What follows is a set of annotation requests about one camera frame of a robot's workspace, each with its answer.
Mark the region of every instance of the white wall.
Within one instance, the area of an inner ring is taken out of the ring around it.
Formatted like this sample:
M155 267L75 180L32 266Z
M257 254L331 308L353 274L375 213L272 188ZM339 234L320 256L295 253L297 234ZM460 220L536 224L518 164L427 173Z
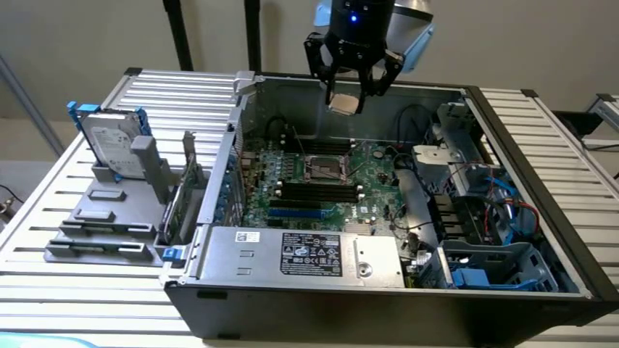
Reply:
M315 3L263 0L265 70L308 71L301 42ZM243 0L183 0L183 6L196 69L247 69ZM532 88L562 109L619 91L619 0L434 0L432 6L435 39L403 79ZM65 120L69 99L103 101L128 66L177 69L160 0L0 0L0 8L0 52L51 119ZM12 107L0 117L19 112Z

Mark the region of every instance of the motherboard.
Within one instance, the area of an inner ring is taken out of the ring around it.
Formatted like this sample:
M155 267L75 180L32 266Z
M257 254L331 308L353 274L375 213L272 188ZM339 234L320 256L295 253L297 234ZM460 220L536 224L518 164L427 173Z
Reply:
M403 199L388 146L291 143L247 140L243 226L397 236L391 220L403 216Z

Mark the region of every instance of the capacitor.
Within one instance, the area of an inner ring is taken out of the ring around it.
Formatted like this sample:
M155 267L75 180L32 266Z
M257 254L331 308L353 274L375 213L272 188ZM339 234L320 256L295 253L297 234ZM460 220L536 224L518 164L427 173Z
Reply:
M375 159L381 160L385 157L385 154L380 150L375 150L371 155L373 156Z

